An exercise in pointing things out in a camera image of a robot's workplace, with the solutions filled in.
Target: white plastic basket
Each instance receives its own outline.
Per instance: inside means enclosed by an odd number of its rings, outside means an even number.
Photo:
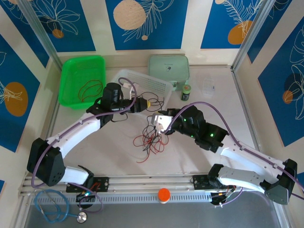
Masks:
[[[112,82],[117,83],[120,77],[126,77],[130,79],[132,82],[139,84],[139,88],[136,91],[137,95],[141,95],[144,92],[152,92],[156,94],[159,98],[159,101],[164,101],[162,110],[165,110],[173,89],[173,86],[170,82],[166,82],[161,79],[127,69],[120,70],[116,74]],[[128,98],[130,96],[129,89],[122,87],[122,92],[124,98]],[[149,94],[149,93],[143,94],[143,97],[146,100],[150,98],[155,98],[153,94]],[[153,106],[153,107],[151,106],[149,110],[153,111],[154,109],[156,110],[158,108],[160,108],[160,106]]]

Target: white tabletop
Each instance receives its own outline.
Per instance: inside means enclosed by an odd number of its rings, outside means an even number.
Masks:
[[[143,67],[130,68],[140,73],[147,73]],[[118,72],[118,68],[107,70],[107,81],[110,82]],[[212,98],[204,97],[202,84],[205,77],[210,76],[215,82],[215,93]],[[180,91],[172,92],[167,108],[182,108],[195,102],[206,101],[214,105],[223,114],[234,135],[242,142],[253,147],[253,141],[245,119],[240,99],[235,87],[230,69],[227,68],[190,68],[190,82],[192,87],[190,98],[180,100]],[[198,105],[203,111],[208,123],[225,128],[217,114],[209,107]],[[54,130],[56,134],[79,119],[85,110],[73,110],[60,106]],[[129,114],[127,121],[109,122],[99,131],[91,134],[80,142],[65,158],[65,165],[82,165],[90,169],[95,175],[134,175],[134,174],[175,174],[208,172],[215,163],[222,163],[234,168],[245,168],[229,159],[202,150],[195,144],[194,139],[175,133],[170,135],[170,141],[163,153],[150,154],[144,163],[137,163],[145,159],[143,148],[134,147],[134,137],[141,134],[146,126],[146,120],[140,115]]]

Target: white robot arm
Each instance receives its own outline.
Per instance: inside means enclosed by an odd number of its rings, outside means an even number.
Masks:
[[[78,121],[46,140],[38,138],[32,143],[28,171],[48,186],[64,182],[89,187],[92,184],[93,173],[82,166],[81,169],[65,167],[65,156],[88,135],[111,121],[115,113],[138,113],[149,106],[150,102],[143,98],[123,99],[121,86],[117,83],[108,83],[103,96],[98,98]]]
[[[200,148],[238,161],[248,169],[214,164],[208,174],[212,185],[218,188],[221,185],[240,186],[264,193],[279,204],[288,204],[295,182],[286,172],[297,176],[297,164],[293,160],[283,162],[250,148],[228,131],[207,123],[202,111],[195,106],[159,111],[152,116],[152,124],[158,133],[185,134]]]

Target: green container lid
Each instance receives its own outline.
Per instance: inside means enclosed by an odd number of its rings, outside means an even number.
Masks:
[[[59,103],[74,109],[88,108],[102,96],[105,85],[104,58],[85,56],[69,59],[62,66]]]
[[[191,86],[190,85],[183,85],[182,92],[184,94],[189,94],[191,92]]]

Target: stethoscope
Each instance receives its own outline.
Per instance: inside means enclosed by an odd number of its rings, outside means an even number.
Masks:
[[[60,197],[62,197],[66,203],[66,211],[63,212],[61,210],[61,208],[55,203],[55,201],[50,197],[50,195],[48,194],[48,192],[52,192],[52,193],[56,193],[58,194]],[[39,196],[45,193],[47,195],[47,197],[53,202],[53,204],[55,205],[57,211],[56,212],[45,212],[40,203],[39,203]],[[43,217],[45,218],[45,220],[49,223],[55,223],[55,222],[62,222],[64,221],[68,216],[74,217],[77,219],[78,223],[84,223],[87,220],[87,214],[83,211],[79,212],[78,214],[70,214],[69,213],[69,209],[70,209],[70,205],[68,203],[68,199],[60,192],[60,191],[56,191],[56,190],[52,190],[52,189],[48,189],[48,190],[42,190],[40,191],[38,194],[36,194],[35,191],[35,198],[34,198],[34,204],[35,207],[37,208],[37,210],[39,210],[41,212],[41,214],[43,215]],[[57,217],[55,219],[49,219],[49,216],[52,215],[57,215]]]

